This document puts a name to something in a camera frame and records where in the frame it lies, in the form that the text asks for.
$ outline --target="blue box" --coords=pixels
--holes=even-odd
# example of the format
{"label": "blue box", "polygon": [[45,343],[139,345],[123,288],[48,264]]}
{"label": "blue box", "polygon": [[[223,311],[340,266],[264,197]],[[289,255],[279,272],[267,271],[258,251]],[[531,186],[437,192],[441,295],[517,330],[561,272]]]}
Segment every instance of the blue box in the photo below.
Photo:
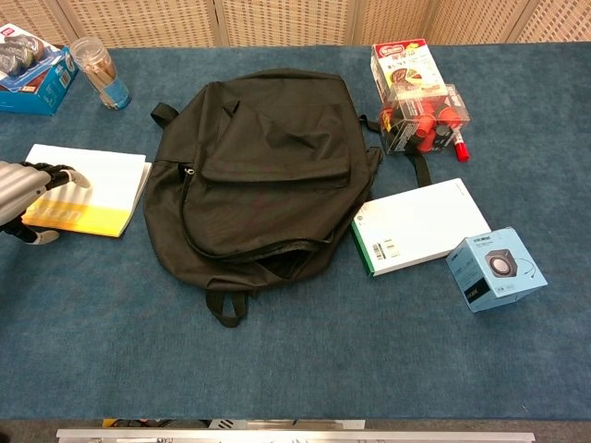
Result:
{"label": "blue box", "polygon": [[[5,35],[32,35],[8,23],[0,28]],[[43,42],[43,59],[18,77],[0,77],[0,112],[54,115],[78,73],[67,48],[59,50]]]}
{"label": "blue box", "polygon": [[513,228],[465,238],[446,261],[472,312],[516,302],[548,284]]}

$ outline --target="beige wall panel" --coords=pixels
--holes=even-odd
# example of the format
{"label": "beige wall panel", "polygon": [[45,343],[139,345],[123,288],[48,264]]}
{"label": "beige wall panel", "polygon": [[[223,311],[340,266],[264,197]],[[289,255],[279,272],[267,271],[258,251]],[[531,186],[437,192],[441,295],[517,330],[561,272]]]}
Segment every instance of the beige wall panel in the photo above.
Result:
{"label": "beige wall panel", "polygon": [[43,0],[0,0],[0,25],[14,23],[47,42],[66,44],[66,31]]}
{"label": "beige wall panel", "polygon": [[541,0],[517,41],[591,41],[591,0]]}
{"label": "beige wall panel", "polygon": [[440,0],[426,32],[431,44],[502,43],[526,0]]}
{"label": "beige wall panel", "polygon": [[107,47],[214,46],[211,0],[59,0],[81,35]]}
{"label": "beige wall panel", "polygon": [[230,46],[350,44],[355,0],[215,0]]}
{"label": "beige wall panel", "polygon": [[355,43],[372,44],[422,37],[429,0],[359,0]]}

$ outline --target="yellow book cover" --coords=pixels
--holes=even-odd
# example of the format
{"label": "yellow book cover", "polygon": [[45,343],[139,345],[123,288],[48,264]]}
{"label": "yellow book cover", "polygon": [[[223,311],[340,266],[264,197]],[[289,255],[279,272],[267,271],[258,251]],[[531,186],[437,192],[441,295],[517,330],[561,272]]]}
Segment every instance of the yellow book cover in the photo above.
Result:
{"label": "yellow book cover", "polygon": [[145,155],[38,144],[27,162],[71,166],[90,188],[68,183],[51,189],[27,209],[25,224],[112,237],[126,229],[151,168]]}

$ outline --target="barcode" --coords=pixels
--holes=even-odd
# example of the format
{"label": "barcode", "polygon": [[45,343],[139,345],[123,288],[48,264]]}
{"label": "barcode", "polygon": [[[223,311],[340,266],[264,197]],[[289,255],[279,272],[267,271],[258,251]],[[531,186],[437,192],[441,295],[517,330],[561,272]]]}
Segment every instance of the barcode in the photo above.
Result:
{"label": "barcode", "polygon": [[373,246],[373,253],[376,255],[376,257],[378,258],[378,260],[383,260],[384,259],[384,255],[381,251],[381,246],[379,243],[374,244]]}
{"label": "barcode", "polygon": [[386,252],[388,253],[389,258],[394,258],[400,255],[400,251],[398,251],[396,243],[394,243],[391,238],[384,240],[384,245],[386,246]]}

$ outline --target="toy box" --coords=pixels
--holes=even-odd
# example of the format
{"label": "toy box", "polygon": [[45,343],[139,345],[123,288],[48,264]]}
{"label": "toy box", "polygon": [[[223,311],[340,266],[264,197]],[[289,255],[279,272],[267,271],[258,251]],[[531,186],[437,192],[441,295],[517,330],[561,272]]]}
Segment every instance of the toy box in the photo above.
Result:
{"label": "toy box", "polygon": [[398,85],[398,99],[446,95],[445,84],[424,39],[374,44],[371,72],[382,102]]}
{"label": "toy box", "polygon": [[447,94],[443,96],[423,95],[422,90],[416,90],[409,97],[404,85],[392,85],[391,99],[380,113],[386,152],[427,153],[457,141],[470,116],[455,86],[445,87]]}
{"label": "toy box", "polygon": [[[14,43],[18,36],[29,37],[29,42],[38,49],[16,52],[15,56],[6,48],[2,51],[0,112],[53,115],[78,69],[67,48],[59,50],[10,23],[0,27],[0,43],[8,43],[12,51],[20,51]],[[31,55],[33,58],[22,64],[22,57],[29,54],[34,57]]]}

